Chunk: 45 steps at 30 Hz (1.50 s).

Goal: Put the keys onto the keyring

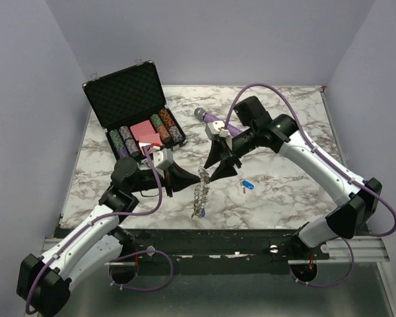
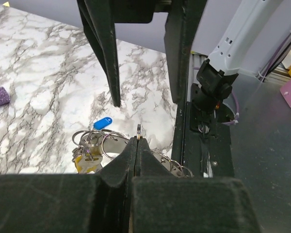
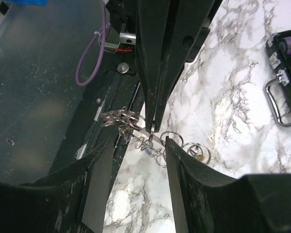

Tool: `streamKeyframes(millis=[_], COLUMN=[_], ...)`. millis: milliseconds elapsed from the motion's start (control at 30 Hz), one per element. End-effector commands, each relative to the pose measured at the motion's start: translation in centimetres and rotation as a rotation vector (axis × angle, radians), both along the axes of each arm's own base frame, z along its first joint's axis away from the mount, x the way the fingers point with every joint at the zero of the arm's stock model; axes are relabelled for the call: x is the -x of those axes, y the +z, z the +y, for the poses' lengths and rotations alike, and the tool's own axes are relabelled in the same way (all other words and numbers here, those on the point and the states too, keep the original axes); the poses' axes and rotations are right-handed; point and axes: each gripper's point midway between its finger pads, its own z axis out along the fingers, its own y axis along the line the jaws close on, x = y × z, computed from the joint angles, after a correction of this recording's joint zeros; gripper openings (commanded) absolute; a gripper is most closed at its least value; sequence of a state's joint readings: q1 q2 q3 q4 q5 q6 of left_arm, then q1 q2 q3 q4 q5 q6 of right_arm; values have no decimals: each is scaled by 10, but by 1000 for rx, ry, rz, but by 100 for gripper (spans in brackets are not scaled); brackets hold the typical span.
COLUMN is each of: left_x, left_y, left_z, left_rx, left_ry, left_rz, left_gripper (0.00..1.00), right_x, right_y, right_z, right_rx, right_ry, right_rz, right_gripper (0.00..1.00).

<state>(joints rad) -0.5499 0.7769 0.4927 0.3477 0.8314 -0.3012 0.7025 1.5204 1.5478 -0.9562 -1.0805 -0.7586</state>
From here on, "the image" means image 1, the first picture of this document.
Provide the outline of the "round metal key ring disc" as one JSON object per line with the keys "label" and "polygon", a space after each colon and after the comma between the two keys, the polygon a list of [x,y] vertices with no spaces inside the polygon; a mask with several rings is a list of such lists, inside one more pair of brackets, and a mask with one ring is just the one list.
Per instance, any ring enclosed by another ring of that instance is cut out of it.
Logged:
{"label": "round metal key ring disc", "polygon": [[191,214],[191,219],[194,217],[199,217],[199,214],[204,209],[208,200],[209,193],[209,183],[210,176],[209,173],[200,166],[198,169],[199,174],[199,183],[196,185],[194,189],[194,201],[193,201],[193,212]]}

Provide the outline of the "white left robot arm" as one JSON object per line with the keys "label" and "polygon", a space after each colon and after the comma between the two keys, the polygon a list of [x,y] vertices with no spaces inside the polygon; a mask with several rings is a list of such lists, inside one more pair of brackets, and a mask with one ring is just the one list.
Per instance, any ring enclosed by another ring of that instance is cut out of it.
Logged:
{"label": "white left robot arm", "polygon": [[133,235],[120,227],[126,217],[138,215],[135,192],[157,189],[160,195],[164,190],[172,195],[200,181],[172,160],[155,157],[148,163],[150,168],[142,170],[133,158],[119,159],[110,187],[90,215],[42,255],[23,259],[16,293],[25,300],[27,315],[55,316],[76,285],[106,262],[132,258],[131,273],[136,274],[138,257],[144,252],[135,247]]}

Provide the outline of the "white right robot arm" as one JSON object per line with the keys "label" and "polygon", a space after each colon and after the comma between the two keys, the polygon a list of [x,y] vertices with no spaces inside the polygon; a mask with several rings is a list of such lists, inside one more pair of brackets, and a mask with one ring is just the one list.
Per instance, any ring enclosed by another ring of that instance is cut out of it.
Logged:
{"label": "white right robot arm", "polygon": [[351,239],[374,214],[382,185],[375,178],[365,180],[347,170],[301,133],[296,120],[286,114],[272,118],[255,96],[239,102],[234,111],[246,130],[232,135],[224,122],[207,122],[205,132],[211,149],[204,165],[218,164],[211,181],[233,177],[240,158],[258,147],[266,147],[292,161],[315,180],[331,197],[336,209],[298,229],[290,243],[292,254],[307,258],[314,248],[334,238]]}

